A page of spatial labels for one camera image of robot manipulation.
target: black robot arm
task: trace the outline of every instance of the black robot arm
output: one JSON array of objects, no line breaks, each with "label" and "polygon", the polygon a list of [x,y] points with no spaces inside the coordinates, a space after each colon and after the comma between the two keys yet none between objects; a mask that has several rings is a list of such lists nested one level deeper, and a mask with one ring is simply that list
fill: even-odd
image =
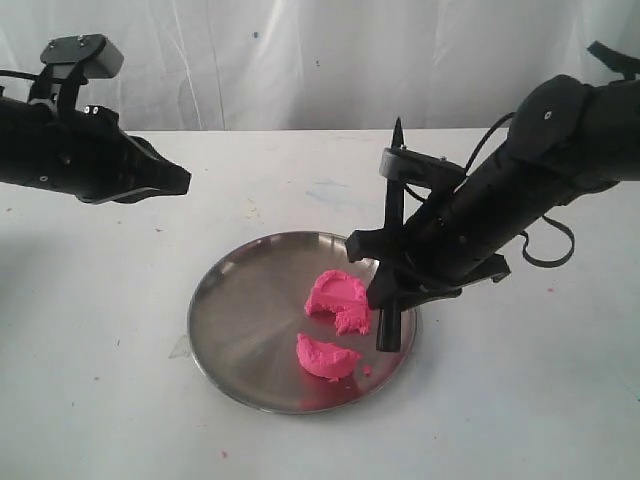
[{"label": "black robot arm", "polygon": [[2,96],[0,87],[0,182],[86,203],[187,193],[191,174],[120,130],[117,113],[98,105],[75,109],[82,85],[120,70],[123,56],[105,36],[52,40],[40,60],[45,67],[38,76],[0,72],[34,80],[27,102]]},{"label": "black robot arm", "polygon": [[[509,267],[496,252],[551,208],[640,180],[640,62],[599,43],[590,51],[625,80],[593,87],[561,75],[543,83],[513,115],[506,140],[469,176],[470,165],[407,150],[397,122],[380,168],[384,228],[347,240],[350,261],[380,261],[367,291],[371,308],[380,309],[379,350],[400,348],[403,310],[505,278]],[[403,222],[408,184],[431,192]]]}]

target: white tabletop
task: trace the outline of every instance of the white tabletop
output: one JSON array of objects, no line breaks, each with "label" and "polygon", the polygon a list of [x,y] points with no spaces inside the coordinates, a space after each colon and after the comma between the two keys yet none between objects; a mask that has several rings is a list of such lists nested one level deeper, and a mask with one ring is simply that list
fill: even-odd
[{"label": "white tabletop", "polygon": [[[406,139],[462,163],[482,134]],[[144,136],[193,173],[187,196],[88,206],[0,185],[0,478],[638,478],[640,185],[554,210],[577,236],[565,267],[529,266],[515,240],[505,281],[425,307],[381,392],[287,417],[198,371],[190,297],[256,237],[378,228],[390,131]],[[539,256],[566,250],[530,231]]]}]

